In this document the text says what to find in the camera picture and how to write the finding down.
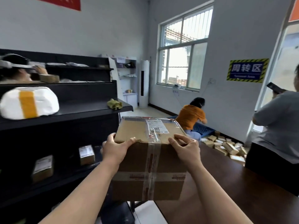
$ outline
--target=forearm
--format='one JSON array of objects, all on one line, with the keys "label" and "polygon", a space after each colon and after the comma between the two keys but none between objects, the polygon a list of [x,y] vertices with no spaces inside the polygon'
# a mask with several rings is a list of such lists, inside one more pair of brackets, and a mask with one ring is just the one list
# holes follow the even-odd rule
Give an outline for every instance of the forearm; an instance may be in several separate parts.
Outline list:
[{"label": "forearm", "polygon": [[101,162],[41,224],[94,224],[117,167]]},{"label": "forearm", "polygon": [[198,164],[190,172],[195,181],[200,201],[206,211],[209,223],[252,223],[202,164]]}]

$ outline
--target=white tower air conditioner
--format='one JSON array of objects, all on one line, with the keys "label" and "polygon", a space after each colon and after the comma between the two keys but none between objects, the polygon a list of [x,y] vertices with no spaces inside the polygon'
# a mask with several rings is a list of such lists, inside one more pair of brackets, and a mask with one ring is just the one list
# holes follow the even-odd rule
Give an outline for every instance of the white tower air conditioner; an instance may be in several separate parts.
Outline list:
[{"label": "white tower air conditioner", "polygon": [[149,87],[150,87],[150,62],[141,61],[141,71],[139,74],[139,107],[148,107]]}]

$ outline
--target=white package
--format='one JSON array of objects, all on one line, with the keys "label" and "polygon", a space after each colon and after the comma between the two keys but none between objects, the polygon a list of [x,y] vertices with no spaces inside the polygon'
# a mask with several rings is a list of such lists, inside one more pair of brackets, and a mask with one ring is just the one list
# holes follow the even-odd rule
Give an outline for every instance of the white package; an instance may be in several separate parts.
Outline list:
[{"label": "white package", "polygon": [[48,87],[43,86],[17,87],[6,92],[0,100],[0,114],[6,119],[35,118],[52,115],[58,111],[57,96]]}]

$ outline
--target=brown table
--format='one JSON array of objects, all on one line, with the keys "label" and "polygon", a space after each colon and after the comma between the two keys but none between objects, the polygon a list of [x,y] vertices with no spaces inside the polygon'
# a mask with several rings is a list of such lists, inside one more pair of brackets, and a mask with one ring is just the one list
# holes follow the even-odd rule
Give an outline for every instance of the brown table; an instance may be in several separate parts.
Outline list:
[{"label": "brown table", "polygon": [[[200,148],[205,168],[254,224],[299,223],[298,197],[217,150],[203,144]],[[156,204],[169,224],[208,223],[189,173],[178,201],[156,201]]]}]

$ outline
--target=gray shirt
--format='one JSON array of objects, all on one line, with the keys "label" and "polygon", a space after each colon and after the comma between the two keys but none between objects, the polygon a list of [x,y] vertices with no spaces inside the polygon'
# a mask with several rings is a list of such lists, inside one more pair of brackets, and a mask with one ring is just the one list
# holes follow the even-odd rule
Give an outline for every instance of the gray shirt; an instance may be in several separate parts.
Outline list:
[{"label": "gray shirt", "polygon": [[254,143],[277,153],[287,161],[299,163],[299,92],[286,91],[254,114],[264,130]]}]

